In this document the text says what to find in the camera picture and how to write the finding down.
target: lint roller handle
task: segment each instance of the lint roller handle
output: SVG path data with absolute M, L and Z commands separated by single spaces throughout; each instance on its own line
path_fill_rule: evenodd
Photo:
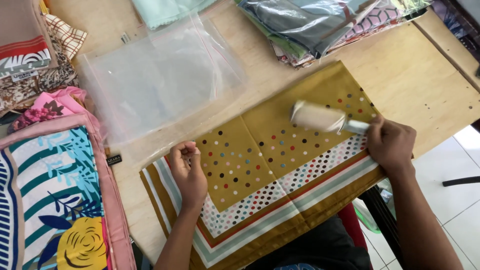
M 342 130 L 350 131 L 357 134 L 366 134 L 370 124 L 357 120 L 348 120 L 342 127 Z

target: dark clothing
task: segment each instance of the dark clothing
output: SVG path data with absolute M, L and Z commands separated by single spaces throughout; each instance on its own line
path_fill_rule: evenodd
M 335 215 L 245 269 L 369 270 L 370 256 L 363 247 L 353 245 L 342 220 Z

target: person's left hand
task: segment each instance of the person's left hand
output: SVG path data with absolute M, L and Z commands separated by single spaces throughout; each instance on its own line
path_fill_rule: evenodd
M 195 142 L 184 141 L 170 149 L 172 176 L 182 197 L 182 210 L 200 210 L 207 196 L 207 178 Z

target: lint roller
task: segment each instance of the lint roller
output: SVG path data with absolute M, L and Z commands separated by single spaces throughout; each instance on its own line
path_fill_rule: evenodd
M 329 109 L 304 100 L 299 100 L 292 106 L 290 122 L 323 132 L 336 133 L 347 130 L 365 134 L 370 126 L 365 122 L 349 120 L 340 109 Z

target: yellow flower print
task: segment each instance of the yellow flower print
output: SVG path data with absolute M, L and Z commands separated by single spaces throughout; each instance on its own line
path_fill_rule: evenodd
M 102 270 L 107 266 L 102 218 L 79 218 L 64 232 L 57 249 L 59 270 Z

